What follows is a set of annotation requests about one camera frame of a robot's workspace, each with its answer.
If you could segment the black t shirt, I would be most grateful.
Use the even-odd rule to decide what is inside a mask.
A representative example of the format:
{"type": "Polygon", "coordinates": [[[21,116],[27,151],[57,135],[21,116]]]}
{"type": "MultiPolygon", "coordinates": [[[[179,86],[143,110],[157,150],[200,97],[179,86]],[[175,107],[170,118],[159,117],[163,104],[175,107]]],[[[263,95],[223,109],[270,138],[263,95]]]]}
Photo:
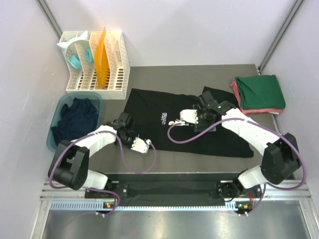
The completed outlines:
{"type": "Polygon", "coordinates": [[[220,125],[216,131],[207,132],[185,144],[170,141],[170,138],[183,141],[197,135],[191,125],[169,128],[169,123],[178,120],[182,110],[193,107],[195,99],[193,95],[132,89],[124,112],[134,118],[134,132],[141,138],[150,139],[157,150],[222,157],[253,157],[254,152],[248,142],[220,125]]]}

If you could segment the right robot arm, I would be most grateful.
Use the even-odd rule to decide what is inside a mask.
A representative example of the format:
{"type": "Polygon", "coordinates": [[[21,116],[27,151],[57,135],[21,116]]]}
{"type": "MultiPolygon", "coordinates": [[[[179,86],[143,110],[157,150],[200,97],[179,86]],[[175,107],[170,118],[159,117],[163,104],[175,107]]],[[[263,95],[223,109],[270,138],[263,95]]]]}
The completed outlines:
{"type": "Polygon", "coordinates": [[[196,104],[195,125],[220,125],[250,143],[262,156],[260,165],[234,179],[232,189],[236,196],[244,197],[260,184],[277,186],[302,166],[297,140],[292,134],[281,135],[269,130],[229,101],[219,103],[209,91],[197,97],[196,104]]]}

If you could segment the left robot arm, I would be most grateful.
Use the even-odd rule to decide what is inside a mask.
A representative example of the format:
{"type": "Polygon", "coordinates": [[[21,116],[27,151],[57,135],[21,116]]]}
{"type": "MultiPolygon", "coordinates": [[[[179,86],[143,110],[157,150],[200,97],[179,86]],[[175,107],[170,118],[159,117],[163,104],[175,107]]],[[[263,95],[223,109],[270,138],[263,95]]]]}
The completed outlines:
{"type": "Polygon", "coordinates": [[[49,184],[54,189],[93,188],[101,197],[109,197],[113,185],[102,173],[89,170],[89,159],[105,146],[117,143],[131,148],[136,133],[132,131],[135,120],[128,113],[108,121],[95,131],[73,141],[62,140],[48,170],[49,184]]]}

